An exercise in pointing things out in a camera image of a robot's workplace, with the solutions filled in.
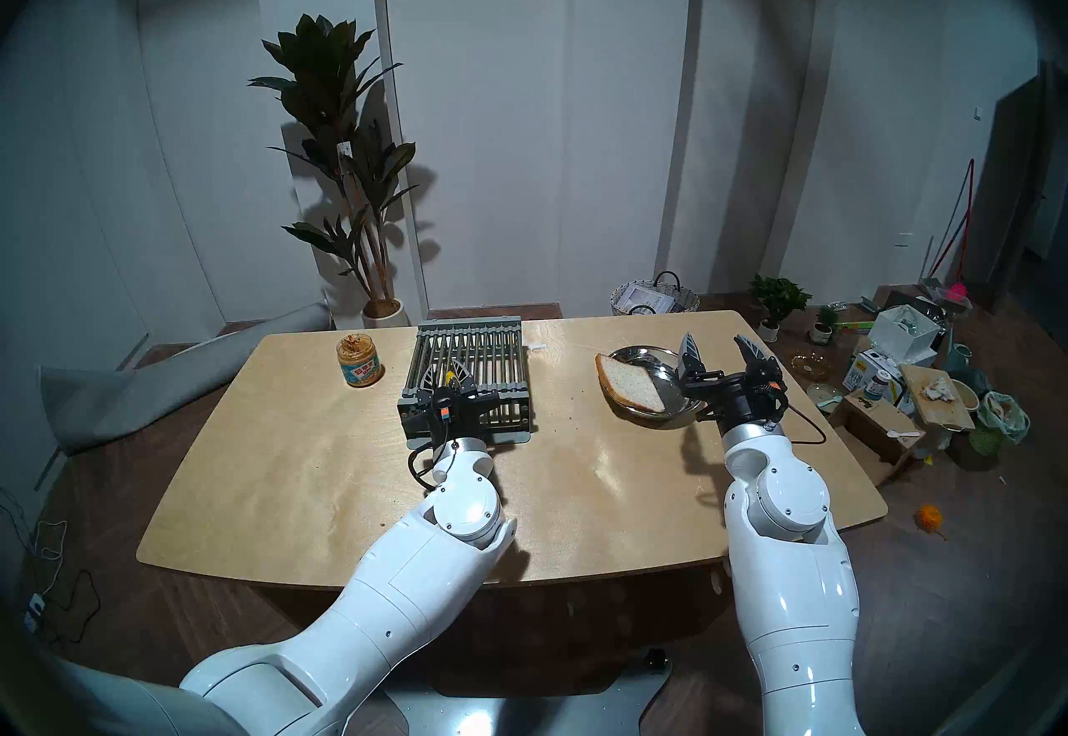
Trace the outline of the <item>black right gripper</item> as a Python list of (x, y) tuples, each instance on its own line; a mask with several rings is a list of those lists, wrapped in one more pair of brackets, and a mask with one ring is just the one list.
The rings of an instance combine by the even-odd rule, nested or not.
[(677, 381), (687, 400), (705, 404), (700, 421), (714, 421), (721, 430), (756, 424), (773, 430), (785, 414), (785, 382), (776, 357), (748, 336), (734, 336), (747, 373), (708, 372), (698, 346), (686, 332), (679, 347)]

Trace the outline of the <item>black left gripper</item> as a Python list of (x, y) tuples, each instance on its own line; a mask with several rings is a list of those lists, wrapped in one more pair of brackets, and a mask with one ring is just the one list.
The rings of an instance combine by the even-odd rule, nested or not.
[[(456, 378), (456, 386), (449, 386)], [(425, 422), (431, 444), (462, 438), (490, 442), (482, 417), (502, 404), (499, 392), (480, 391), (470, 372), (454, 364), (430, 364), (424, 371), (424, 390), (418, 392), (418, 416)]]

